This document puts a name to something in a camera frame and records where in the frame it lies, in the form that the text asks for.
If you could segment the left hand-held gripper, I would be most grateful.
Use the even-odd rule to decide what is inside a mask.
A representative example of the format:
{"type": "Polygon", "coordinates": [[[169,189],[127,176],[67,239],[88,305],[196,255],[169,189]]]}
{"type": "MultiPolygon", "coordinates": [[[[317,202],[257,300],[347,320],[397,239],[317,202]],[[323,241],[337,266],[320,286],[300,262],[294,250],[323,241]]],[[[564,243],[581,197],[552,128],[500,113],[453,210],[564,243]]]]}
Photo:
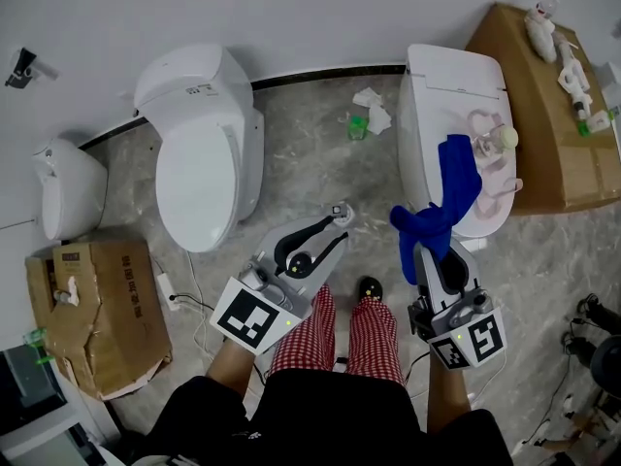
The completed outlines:
{"type": "Polygon", "coordinates": [[[258,246],[257,262],[228,280],[210,325],[255,355],[294,330],[345,251],[347,233],[325,233],[333,222],[312,216],[272,229],[258,246]]]}

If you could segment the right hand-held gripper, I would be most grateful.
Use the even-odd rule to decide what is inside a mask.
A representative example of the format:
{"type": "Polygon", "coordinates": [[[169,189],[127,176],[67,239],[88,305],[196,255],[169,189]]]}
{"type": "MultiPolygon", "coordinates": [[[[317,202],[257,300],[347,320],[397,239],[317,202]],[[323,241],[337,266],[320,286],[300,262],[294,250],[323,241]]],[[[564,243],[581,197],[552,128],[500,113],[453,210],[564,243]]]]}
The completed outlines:
{"type": "Polygon", "coordinates": [[[409,306],[411,332],[429,345],[445,369],[477,368],[506,349],[501,309],[479,288],[474,256],[458,240],[450,240],[440,264],[417,244],[414,264],[427,307],[423,299],[409,306]]]}

